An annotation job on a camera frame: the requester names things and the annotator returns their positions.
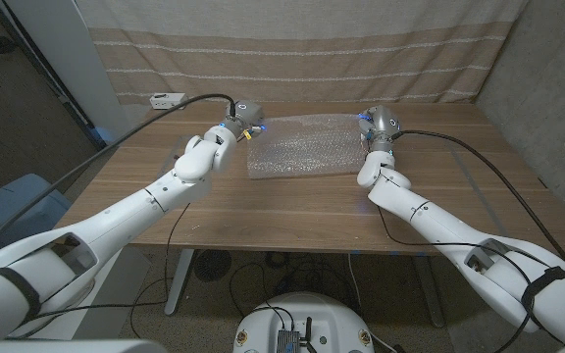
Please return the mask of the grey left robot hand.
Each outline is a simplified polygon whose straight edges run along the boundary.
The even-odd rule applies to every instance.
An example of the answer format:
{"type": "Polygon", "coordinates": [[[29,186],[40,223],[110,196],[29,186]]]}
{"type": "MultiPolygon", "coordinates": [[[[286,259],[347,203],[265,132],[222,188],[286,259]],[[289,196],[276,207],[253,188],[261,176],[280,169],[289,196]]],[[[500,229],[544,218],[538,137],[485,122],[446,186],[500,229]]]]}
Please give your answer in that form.
{"type": "Polygon", "coordinates": [[[220,126],[229,129],[237,139],[242,137],[251,139],[266,130],[264,118],[263,108],[260,105],[252,101],[240,100],[228,105],[220,126]]]}

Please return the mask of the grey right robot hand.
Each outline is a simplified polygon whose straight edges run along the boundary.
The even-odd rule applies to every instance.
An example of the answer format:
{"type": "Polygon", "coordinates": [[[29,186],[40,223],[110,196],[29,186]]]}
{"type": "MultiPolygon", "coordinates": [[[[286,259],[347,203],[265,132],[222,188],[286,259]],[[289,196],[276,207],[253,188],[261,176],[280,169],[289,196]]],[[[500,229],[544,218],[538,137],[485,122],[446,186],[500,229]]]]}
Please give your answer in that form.
{"type": "Polygon", "coordinates": [[[358,115],[361,135],[367,140],[369,151],[389,152],[393,136],[399,133],[398,117],[386,106],[371,107],[358,115]]]}

